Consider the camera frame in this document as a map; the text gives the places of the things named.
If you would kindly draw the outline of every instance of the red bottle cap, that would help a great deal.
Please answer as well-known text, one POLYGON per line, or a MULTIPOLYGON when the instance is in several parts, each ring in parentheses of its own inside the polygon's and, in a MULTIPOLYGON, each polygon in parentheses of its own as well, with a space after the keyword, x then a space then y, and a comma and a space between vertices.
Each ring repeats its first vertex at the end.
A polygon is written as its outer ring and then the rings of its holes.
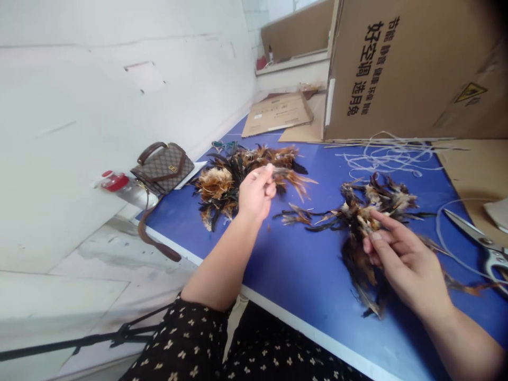
MULTIPOLYGON (((107 177, 112 173, 113 171, 106 171, 102 174, 102 177, 107 177)), ((125 173, 120 173, 118 175, 114 174, 110 176, 108 180, 109 181, 102 184, 102 187, 110 192, 116 192, 129 183, 129 178, 125 175, 125 173)))

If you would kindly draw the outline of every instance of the white cord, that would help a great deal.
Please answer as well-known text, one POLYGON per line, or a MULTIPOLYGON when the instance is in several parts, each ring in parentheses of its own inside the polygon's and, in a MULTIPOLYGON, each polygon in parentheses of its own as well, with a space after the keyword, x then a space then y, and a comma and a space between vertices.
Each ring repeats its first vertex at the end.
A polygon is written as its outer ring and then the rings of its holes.
POLYGON ((386 131, 381 131, 375 135, 373 135, 367 145, 364 148, 364 153, 362 155, 351 155, 348 153, 336 153, 335 156, 343 156, 348 166, 352 168, 349 171, 349 176, 353 179, 358 180, 357 177, 354 177, 351 172, 355 170, 366 170, 371 173, 373 172, 381 172, 381 173, 392 173, 396 170, 402 170, 405 172, 411 172, 416 177, 422 177, 423 174, 418 169, 423 170, 441 170, 443 167, 421 167, 418 164, 428 162, 432 159, 432 156, 435 154, 432 146, 427 146, 424 141, 419 141, 415 139, 415 142, 412 142, 410 139, 402 139, 394 134, 391 134, 386 131), (380 135, 387 134, 391 139, 373 139, 380 135), (386 146, 382 148, 377 148, 368 152, 369 149, 373 149, 370 145, 378 146, 380 144, 386 146), (375 154, 379 154, 380 152, 385 152, 384 156, 375 156, 375 154))
POLYGON ((456 203, 456 202, 459 202, 459 201, 488 201, 488 202, 492 202, 493 200, 491 199, 487 199, 487 198, 462 198, 462 199, 458 199, 458 200, 454 200, 454 201, 450 201, 448 203, 446 203, 445 205, 443 205, 442 207, 439 208, 438 210, 438 213, 437 213, 437 216, 436 216, 436 233, 438 234, 438 238, 439 238, 439 241, 441 243, 441 247, 445 250, 445 252, 451 257, 453 258, 457 263, 459 263, 461 266, 465 267, 466 269, 468 269, 469 271, 472 271, 474 272, 475 274, 478 274, 478 275, 481 275, 485 278, 488 278, 490 280, 492 280, 493 282, 497 282, 497 283, 503 283, 503 284, 506 284, 508 285, 508 282, 505 281, 505 280, 500 280, 500 279, 497 279, 497 278, 492 278, 490 275, 488 274, 484 274, 482 273, 481 271, 478 271, 474 268, 472 268, 471 266, 469 266, 468 264, 462 262, 462 260, 460 260, 459 258, 457 258, 457 256, 455 254, 453 254, 448 248, 447 246, 445 245, 445 241, 443 240, 443 235, 441 234, 441 215, 443 214, 443 209, 447 206, 447 205, 450 205, 450 204, 453 204, 453 203, 456 203))

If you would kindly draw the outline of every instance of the blue table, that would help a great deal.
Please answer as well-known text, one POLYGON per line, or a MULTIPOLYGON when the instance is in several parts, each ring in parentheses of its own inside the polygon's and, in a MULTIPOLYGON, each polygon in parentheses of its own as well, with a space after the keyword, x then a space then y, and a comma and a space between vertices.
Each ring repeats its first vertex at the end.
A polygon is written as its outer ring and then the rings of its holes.
MULTIPOLYGON (((222 140, 239 140, 248 148, 255 147, 255 143, 265 143, 273 148, 288 145, 277 142, 280 134, 241 139, 245 120, 222 140)), ((319 182, 310 185, 311 200, 306 200, 303 206, 317 211, 338 207, 343 203, 339 187, 351 178, 348 175, 350 168, 335 154, 360 153, 362 148, 324 149, 318 144, 297 146, 304 156, 298 162, 308 169, 309 177, 319 182)), ((438 166, 437 163, 434 157, 429 166, 438 166)), ((421 178, 402 171, 392 174, 396 182, 404 182, 411 193, 418 196, 420 210, 436 212, 444 203, 458 198, 444 171, 423 172, 421 178)), ((164 198, 149 219, 148 232, 200 264, 226 225, 221 219, 216 232, 209 233, 198 212, 200 199, 193 197, 192 192, 193 187, 184 187, 164 198)), ((271 215, 287 209, 288 202, 302 204, 291 187, 285 196, 276 196, 271 215)), ((449 208, 468 218, 461 203, 449 208)), ((413 221, 410 226, 415 232, 438 242, 435 219, 413 221)), ((452 252, 478 268, 478 248, 445 217, 442 217, 442 233, 452 252)), ((242 291, 255 303, 375 380, 447 379, 422 324, 396 297, 389 303, 383 320, 361 317, 365 308, 353 295, 349 274, 340 260, 345 239, 346 232, 312 233, 305 231, 302 225, 283 226, 280 220, 269 217, 259 233, 242 291)), ((440 256, 440 260, 448 273, 460 282, 483 281, 449 257, 440 256)), ((508 324, 505 322, 508 303, 495 291, 484 291, 481 297, 451 291, 451 297, 458 308, 508 348, 508 324)))

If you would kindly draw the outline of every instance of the scissors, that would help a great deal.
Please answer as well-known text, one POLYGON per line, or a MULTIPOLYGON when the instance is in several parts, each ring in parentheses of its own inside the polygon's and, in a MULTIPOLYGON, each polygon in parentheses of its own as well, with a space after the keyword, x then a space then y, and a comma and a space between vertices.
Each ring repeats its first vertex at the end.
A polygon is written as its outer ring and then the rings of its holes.
MULTIPOLYGON (((487 258, 484 263, 484 270, 493 282, 497 280, 497 277, 492 271, 494 267, 497 267, 498 270, 503 270, 508 274, 508 249, 497 245, 493 240, 482 233, 481 230, 477 229, 454 212, 447 209, 445 209, 444 212, 455 225, 462 229, 463 233, 485 249, 487 258)), ((496 289, 503 297, 508 299, 508 289, 506 289, 506 284, 500 283, 496 289)))

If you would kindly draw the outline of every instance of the yellow warning triangle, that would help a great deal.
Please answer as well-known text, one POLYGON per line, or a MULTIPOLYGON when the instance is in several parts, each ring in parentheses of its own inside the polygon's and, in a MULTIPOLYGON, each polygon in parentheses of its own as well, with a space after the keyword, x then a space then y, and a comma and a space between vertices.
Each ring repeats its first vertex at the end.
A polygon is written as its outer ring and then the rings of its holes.
POLYGON ((466 99, 473 98, 477 95, 486 93, 488 90, 485 87, 479 86, 473 82, 466 86, 464 91, 460 93, 455 103, 465 101, 466 99))

